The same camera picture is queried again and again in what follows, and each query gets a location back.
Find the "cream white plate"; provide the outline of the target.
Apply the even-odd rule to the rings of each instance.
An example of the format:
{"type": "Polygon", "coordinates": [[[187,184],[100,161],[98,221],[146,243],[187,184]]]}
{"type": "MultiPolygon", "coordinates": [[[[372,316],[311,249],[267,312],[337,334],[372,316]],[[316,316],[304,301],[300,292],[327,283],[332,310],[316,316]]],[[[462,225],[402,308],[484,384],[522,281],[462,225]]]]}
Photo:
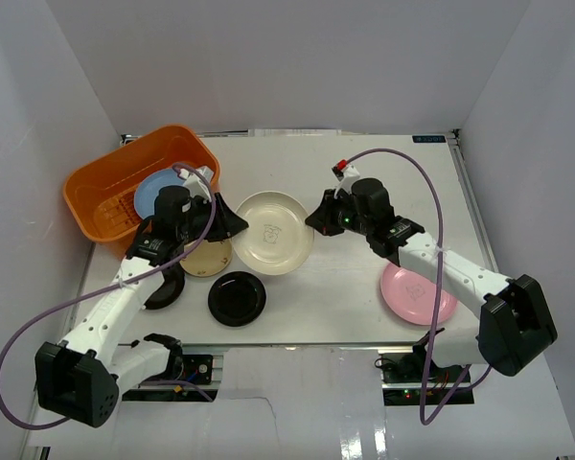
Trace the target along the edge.
{"type": "Polygon", "coordinates": [[[296,270],[309,257],[313,230],[305,223],[306,209],[292,196],[259,192],[246,198],[236,214],[248,228],[232,239],[233,249],[247,267],[279,276],[296,270]]]}

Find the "blue plastic plate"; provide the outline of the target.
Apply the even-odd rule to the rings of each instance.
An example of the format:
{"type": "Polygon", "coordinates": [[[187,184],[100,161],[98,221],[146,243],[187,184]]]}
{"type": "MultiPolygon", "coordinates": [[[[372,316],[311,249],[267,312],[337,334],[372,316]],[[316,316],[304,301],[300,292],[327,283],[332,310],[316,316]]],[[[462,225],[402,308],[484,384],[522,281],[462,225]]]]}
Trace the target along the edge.
{"type": "Polygon", "coordinates": [[[134,210],[140,219],[152,216],[154,201],[162,188],[167,186],[182,186],[184,180],[172,169],[163,169],[146,177],[134,193],[134,210]]]}

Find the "pink plastic plate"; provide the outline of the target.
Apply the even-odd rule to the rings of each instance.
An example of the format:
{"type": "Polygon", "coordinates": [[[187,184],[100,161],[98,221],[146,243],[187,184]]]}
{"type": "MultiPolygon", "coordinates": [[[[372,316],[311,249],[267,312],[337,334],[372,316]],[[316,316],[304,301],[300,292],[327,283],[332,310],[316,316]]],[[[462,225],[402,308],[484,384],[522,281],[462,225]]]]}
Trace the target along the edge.
{"type": "Polygon", "coordinates": [[[436,285],[425,277],[389,263],[379,287],[386,306],[401,319],[419,326],[430,326],[436,285]]]}

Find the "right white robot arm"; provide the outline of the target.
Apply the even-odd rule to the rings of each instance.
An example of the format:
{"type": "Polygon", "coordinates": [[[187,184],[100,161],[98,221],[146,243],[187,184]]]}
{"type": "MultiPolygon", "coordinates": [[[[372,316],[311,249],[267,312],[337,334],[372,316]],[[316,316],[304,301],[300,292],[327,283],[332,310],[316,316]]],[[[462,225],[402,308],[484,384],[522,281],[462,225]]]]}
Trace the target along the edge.
{"type": "Polygon", "coordinates": [[[488,364],[513,377],[558,338],[540,283],[492,272],[452,250],[441,250],[423,226],[395,213],[376,178],[356,181],[350,191],[328,189],[306,224],[324,236],[346,231],[365,237],[373,252],[442,288],[476,317],[475,326],[437,332],[422,340],[415,374],[434,382],[453,365],[488,364]]]}

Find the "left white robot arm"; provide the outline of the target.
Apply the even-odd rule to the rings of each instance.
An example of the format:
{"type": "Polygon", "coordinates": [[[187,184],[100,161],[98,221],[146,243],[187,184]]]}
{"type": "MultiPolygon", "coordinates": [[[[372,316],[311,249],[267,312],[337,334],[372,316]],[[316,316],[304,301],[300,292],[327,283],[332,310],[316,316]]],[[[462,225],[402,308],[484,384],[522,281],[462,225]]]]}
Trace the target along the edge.
{"type": "Polygon", "coordinates": [[[163,309],[179,297],[184,257],[203,241],[221,242],[247,227],[220,194],[205,198],[183,186],[162,188],[153,214],[136,229],[114,289],[58,344],[46,342],[36,352],[40,407],[99,427],[131,388],[147,380],[178,380],[184,362],[178,339],[150,333],[123,349],[123,335],[139,311],[163,309]]]}

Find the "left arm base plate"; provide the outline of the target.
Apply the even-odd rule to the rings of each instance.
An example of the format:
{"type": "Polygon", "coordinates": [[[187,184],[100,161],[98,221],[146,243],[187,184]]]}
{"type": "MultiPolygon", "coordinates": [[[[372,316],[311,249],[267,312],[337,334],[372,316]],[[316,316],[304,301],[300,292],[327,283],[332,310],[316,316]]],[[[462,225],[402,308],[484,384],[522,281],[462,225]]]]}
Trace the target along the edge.
{"type": "Polygon", "coordinates": [[[134,387],[122,396],[123,401],[135,402],[207,402],[196,389],[183,385],[186,381],[199,387],[213,401],[217,394],[213,386],[214,357],[212,355],[185,355],[178,384],[159,384],[159,379],[134,387]]]}

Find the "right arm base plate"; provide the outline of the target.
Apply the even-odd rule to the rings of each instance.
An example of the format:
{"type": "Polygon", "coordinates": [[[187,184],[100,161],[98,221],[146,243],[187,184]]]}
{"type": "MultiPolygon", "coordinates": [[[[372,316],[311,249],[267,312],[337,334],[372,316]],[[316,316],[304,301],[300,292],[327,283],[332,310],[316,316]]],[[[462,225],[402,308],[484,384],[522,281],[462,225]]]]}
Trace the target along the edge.
{"type": "MultiPolygon", "coordinates": [[[[380,370],[383,401],[386,407],[417,406],[420,402],[424,358],[415,353],[389,353],[374,362],[380,370]]],[[[458,380],[463,368],[430,365],[425,405],[439,404],[458,380]]]]}

